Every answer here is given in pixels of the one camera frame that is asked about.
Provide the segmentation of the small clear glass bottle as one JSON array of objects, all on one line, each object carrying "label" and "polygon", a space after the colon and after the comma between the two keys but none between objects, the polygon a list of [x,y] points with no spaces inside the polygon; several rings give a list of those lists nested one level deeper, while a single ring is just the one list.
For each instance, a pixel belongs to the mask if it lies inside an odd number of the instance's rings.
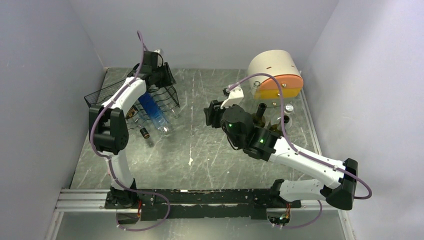
[{"label": "small clear glass bottle", "polygon": [[174,118],[174,119],[178,119],[179,117],[180,117],[180,114],[179,114],[179,107],[173,102],[173,101],[170,101],[170,103],[168,103],[167,105],[166,105],[166,107],[167,107],[167,112],[168,112],[168,114],[172,117],[172,118]]}]

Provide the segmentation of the dark green wine bottle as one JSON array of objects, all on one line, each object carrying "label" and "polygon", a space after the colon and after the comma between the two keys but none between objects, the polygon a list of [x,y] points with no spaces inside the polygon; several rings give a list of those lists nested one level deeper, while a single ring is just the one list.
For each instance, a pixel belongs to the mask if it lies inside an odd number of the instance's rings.
[{"label": "dark green wine bottle", "polygon": [[256,127],[264,128],[266,124],[266,119],[264,117],[264,113],[267,109],[267,105],[265,103],[260,103],[256,109],[256,112],[251,114],[251,118],[253,124]]}]

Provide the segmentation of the olive green wine bottle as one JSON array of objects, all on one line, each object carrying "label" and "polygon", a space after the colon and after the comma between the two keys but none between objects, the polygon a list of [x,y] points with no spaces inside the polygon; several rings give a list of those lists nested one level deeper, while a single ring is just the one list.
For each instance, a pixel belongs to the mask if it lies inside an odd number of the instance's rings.
[{"label": "olive green wine bottle", "polygon": [[[288,115],[284,115],[283,116],[283,123],[284,123],[284,129],[287,131],[287,129],[289,129],[292,126],[292,119],[288,116]],[[281,117],[277,117],[275,119],[272,119],[269,123],[267,128],[275,133],[280,134],[281,136],[283,135],[283,131],[282,131],[282,122],[281,122]]]}]

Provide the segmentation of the clear bottle silver cap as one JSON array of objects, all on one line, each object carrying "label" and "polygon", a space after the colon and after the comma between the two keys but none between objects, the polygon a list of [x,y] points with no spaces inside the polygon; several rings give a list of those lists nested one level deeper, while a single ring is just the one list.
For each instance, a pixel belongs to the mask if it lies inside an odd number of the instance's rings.
[{"label": "clear bottle silver cap", "polygon": [[284,115],[283,115],[284,128],[288,130],[293,124],[294,106],[292,104],[286,104],[284,106],[283,112],[284,112]]}]

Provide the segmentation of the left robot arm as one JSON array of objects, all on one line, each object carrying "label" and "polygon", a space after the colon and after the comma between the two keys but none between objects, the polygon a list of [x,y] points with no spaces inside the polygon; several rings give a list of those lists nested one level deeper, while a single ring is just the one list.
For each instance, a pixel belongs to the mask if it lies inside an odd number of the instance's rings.
[{"label": "left robot arm", "polygon": [[140,202],[125,152],[130,137],[126,116],[152,87],[170,87],[175,83],[162,50],[144,50],[142,62],[118,90],[102,104],[89,108],[89,142],[94,153],[106,162],[111,178],[109,200],[115,206],[132,208]]}]

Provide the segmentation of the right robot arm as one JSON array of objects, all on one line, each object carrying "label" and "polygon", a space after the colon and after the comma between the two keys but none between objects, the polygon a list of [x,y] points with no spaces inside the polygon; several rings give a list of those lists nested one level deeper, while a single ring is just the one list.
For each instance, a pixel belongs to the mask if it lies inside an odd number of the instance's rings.
[{"label": "right robot arm", "polygon": [[204,108],[205,124],[221,129],[234,150],[242,150],[256,160],[288,166],[311,177],[310,180],[276,180],[276,189],[269,197],[275,207],[300,200],[321,200],[340,210],[353,208],[358,182],[356,160],[335,160],[289,145],[279,133],[256,126],[251,114],[239,105],[221,108],[221,104],[213,100]]}]

